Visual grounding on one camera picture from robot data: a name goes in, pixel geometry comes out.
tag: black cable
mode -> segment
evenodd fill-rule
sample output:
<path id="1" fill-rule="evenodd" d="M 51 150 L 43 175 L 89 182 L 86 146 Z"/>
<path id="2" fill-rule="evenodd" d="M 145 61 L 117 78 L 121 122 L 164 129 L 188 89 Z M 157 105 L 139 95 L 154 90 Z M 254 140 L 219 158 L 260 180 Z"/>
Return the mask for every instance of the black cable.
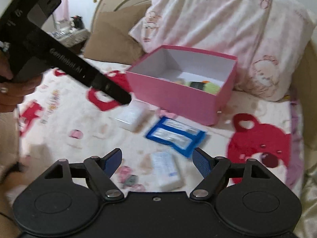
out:
<path id="1" fill-rule="evenodd" d="M 17 224 L 16 224 L 16 222 L 14 221 L 13 218 L 7 216 L 6 214 L 4 214 L 4 213 L 2 213 L 2 212 L 0 212 L 0 215 L 1 215 L 1 216 L 4 216 L 4 217 L 7 218 L 7 219 L 9 219 L 15 226 L 17 226 Z"/>

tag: red bear print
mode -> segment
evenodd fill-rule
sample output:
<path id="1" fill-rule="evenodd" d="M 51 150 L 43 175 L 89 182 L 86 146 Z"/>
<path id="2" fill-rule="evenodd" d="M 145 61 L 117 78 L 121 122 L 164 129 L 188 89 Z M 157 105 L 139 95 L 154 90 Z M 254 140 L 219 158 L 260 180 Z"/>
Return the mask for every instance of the red bear print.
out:
<path id="1" fill-rule="evenodd" d="M 246 129 L 241 121 L 251 121 L 254 126 Z M 233 117 L 236 133 L 228 145 L 228 158 L 233 163 L 245 163 L 254 158 L 265 165 L 282 182 L 286 180 L 286 168 L 290 159 L 291 134 L 285 134 L 274 125 L 259 123 L 251 114 L 239 113 Z M 233 179 L 239 183 L 240 178 Z"/>
<path id="2" fill-rule="evenodd" d="M 33 121 L 36 118 L 40 118 L 43 114 L 43 107 L 36 102 L 36 100 L 31 101 L 24 112 L 20 115 L 20 136 L 23 137 L 25 133 L 31 128 Z"/>
<path id="3" fill-rule="evenodd" d="M 112 81 L 114 81 L 116 84 L 121 86 L 127 92 L 131 92 L 131 88 L 126 79 L 125 73 L 120 73 L 120 71 L 111 71 L 107 73 L 106 76 Z M 90 102 L 92 102 L 96 107 L 98 107 L 103 112 L 111 110 L 120 105 L 113 98 L 107 96 L 102 91 L 96 90 L 94 88 L 91 88 L 88 91 L 87 97 Z"/>
<path id="4" fill-rule="evenodd" d="M 67 75 L 65 72 L 63 72 L 63 71 L 60 70 L 59 68 L 55 68 L 54 71 L 53 71 L 53 74 L 54 74 L 56 77 L 61 77 L 61 76 Z"/>

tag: pink box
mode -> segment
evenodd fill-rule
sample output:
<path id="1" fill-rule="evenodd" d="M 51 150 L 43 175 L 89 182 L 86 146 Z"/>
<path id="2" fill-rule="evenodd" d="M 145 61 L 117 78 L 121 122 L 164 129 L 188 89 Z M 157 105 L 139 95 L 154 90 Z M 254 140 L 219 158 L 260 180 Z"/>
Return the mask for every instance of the pink box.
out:
<path id="1" fill-rule="evenodd" d="M 126 76 L 137 99 L 203 125 L 213 125 L 231 96 L 236 72 L 235 56 L 189 47 L 161 46 L 131 66 Z M 174 83 L 177 78 L 187 82 L 210 81 L 221 89 L 213 95 Z"/>

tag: white package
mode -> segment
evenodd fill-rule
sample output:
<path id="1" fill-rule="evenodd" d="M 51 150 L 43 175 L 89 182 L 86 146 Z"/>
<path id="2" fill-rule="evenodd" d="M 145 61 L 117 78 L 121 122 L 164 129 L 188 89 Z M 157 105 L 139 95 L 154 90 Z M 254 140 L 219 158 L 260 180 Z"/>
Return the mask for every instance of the white package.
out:
<path id="1" fill-rule="evenodd" d="M 151 161 L 158 186 L 162 192 L 172 191 L 183 185 L 172 154 L 155 152 L 151 154 Z"/>
<path id="2" fill-rule="evenodd" d="M 122 109 L 116 120 L 121 128 L 134 132 L 147 116 L 148 112 L 149 106 L 147 103 L 132 100 L 128 106 Z"/>

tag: brown cushion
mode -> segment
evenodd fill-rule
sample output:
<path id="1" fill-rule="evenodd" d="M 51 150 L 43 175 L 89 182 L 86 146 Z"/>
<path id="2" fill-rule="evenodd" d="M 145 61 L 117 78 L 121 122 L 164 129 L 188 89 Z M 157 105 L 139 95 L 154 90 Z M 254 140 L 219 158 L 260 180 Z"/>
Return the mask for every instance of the brown cushion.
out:
<path id="1" fill-rule="evenodd" d="M 101 12 L 86 44 L 84 57 L 96 61 L 133 64 L 145 52 L 128 33 L 144 17 L 149 6 L 142 4 L 116 12 Z"/>
<path id="2" fill-rule="evenodd" d="M 18 227 L 6 218 L 6 215 L 10 218 L 13 218 L 13 213 L 9 202 L 4 194 L 4 189 L 0 185 L 0 238 L 16 238 L 21 233 Z"/>

